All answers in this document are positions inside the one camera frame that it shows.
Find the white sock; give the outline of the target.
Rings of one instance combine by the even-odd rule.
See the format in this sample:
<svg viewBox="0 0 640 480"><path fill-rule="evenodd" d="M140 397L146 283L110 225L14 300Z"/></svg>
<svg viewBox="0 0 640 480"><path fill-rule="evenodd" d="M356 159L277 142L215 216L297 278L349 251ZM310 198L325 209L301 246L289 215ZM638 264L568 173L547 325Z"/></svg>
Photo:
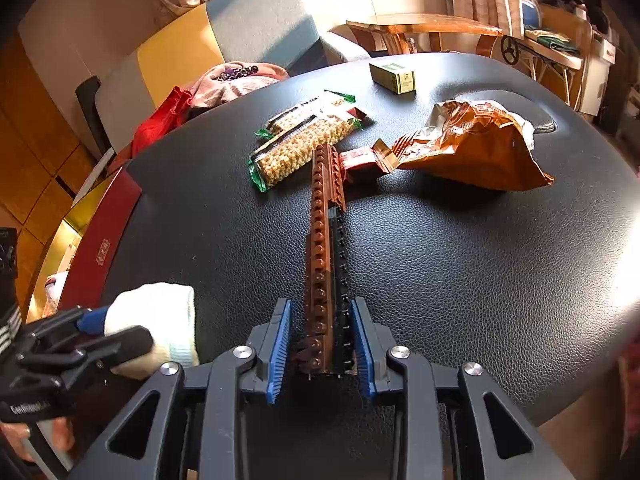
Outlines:
<svg viewBox="0 0 640 480"><path fill-rule="evenodd" d="M104 335L142 326L153 338L152 349L112 368L116 375L145 379L165 362L183 368L200 364L195 344L194 289L189 285L158 282L121 292L108 307Z"/></svg>

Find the cracker pack green ends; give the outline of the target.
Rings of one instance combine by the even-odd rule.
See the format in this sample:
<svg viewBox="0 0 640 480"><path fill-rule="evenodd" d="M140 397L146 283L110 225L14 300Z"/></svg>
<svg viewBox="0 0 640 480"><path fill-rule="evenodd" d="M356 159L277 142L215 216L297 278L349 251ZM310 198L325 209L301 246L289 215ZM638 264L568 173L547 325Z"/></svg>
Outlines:
<svg viewBox="0 0 640 480"><path fill-rule="evenodd" d="M362 119L349 112L311 115L276 134L250 155L250 180L260 192L266 192L310 162L319 146L337 144L361 127Z"/></svg>

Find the small red brown wrapper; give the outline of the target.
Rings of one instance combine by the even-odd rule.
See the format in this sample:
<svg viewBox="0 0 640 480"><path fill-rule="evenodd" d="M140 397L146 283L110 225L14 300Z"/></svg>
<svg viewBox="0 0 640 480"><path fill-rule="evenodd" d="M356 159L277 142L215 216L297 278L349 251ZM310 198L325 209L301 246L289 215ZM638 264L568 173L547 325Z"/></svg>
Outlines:
<svg viewBox="0 0 640 480"><path fill-rule="evenodd" d="M340 154L342 175L345 180L377 178L383 171L373 148L354 148Z"/></svg>

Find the orange snack bag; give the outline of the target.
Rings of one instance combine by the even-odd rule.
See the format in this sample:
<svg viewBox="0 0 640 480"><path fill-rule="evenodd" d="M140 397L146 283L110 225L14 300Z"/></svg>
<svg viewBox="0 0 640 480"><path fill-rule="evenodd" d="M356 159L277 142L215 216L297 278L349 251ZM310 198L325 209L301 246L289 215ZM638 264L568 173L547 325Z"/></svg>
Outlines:
<svg viewBox="0 0 640 480"><path fill-rule="evenodd" d="M523 192L554 183L533 156L533 124L500 103L445 101L427 123L388 146L378 140L372 152L388 174L419 170L479 188Z"/></svg>

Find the olive green small box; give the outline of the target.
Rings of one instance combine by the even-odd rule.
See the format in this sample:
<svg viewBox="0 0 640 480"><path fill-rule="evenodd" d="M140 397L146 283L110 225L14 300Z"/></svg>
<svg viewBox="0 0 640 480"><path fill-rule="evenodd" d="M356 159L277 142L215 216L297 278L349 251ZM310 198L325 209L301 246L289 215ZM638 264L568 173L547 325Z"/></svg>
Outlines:
<svg viewBox="0 0 640 480"><path fill-rule="evenodd" d="M398 96L416 90L413 70L397 63L370 62L369 67L372 80Z"/></svg>

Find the red gold gift box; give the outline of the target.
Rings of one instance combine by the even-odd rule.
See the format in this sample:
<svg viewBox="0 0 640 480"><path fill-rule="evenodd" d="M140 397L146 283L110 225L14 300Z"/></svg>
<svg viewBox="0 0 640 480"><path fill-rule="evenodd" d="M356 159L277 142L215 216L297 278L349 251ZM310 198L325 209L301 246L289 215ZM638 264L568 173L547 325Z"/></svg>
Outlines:
<svg viewBox="0 0 640 480"><path fill-rule="evenodd" d="M125 168L93 188L63 218L43 253L26 321L43 316L46 281L56 278L58 308L97 308L108 272L142 188Z"/></svg>

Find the red cloth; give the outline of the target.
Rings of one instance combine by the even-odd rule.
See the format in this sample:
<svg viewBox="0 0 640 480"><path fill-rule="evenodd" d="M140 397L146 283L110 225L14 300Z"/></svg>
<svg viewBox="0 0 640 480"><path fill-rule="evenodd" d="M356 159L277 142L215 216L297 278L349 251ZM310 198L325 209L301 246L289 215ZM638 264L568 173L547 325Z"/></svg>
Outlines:
<svg viewBox="0 0 640 480"><path fill-rule="evenodd" d="M114 157L107 173L112 174L128 160L134 159L167 133L187 122L192 101L191 91L180 87L173 88L160 107L137 128L132 141Z"/></svg>

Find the pink cloth pile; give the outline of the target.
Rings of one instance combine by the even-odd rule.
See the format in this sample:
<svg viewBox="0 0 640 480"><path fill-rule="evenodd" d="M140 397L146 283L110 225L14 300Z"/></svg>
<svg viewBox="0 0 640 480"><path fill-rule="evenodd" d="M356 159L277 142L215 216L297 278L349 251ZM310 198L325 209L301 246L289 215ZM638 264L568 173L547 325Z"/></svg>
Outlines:
<svg viewBox="0 0 640 480"><path fill-rule="evenodd" d="M213 66L188 84L188 90L192 107L207 110L287 79L288 72L283 67L235 61Z"/></svg>

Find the wooden side table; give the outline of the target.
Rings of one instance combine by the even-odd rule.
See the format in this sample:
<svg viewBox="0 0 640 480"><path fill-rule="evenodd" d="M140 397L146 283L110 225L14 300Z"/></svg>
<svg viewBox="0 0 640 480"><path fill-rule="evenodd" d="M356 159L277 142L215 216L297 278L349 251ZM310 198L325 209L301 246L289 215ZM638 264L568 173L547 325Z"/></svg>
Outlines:
<svg viewBox="0 0 640 480"><path fill-rule="evenodd" d="M377 15L367 21L347 21L346 26L366 50L374 47L374 36L380 36L389 55L413 53L410 35L427 34L431 51L442 52L442 34L468 34L478 37L475 53L490 58L496 40L503 35L500 28L470 18L425 13Z"/></svg>

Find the cluttered wooden shelf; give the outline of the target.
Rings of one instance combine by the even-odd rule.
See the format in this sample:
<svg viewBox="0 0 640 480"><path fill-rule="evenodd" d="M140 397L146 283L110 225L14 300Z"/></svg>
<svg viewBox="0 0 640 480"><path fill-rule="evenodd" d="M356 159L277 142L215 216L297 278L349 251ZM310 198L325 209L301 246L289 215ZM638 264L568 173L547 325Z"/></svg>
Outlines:
<svg viewBox="0 0 640 480"><path fill-rule="evenodd" d="M561 9L525 0L523 35L500 41L503 62L525 73L589 119L600 112L616 47L582 4Z"/></svg>

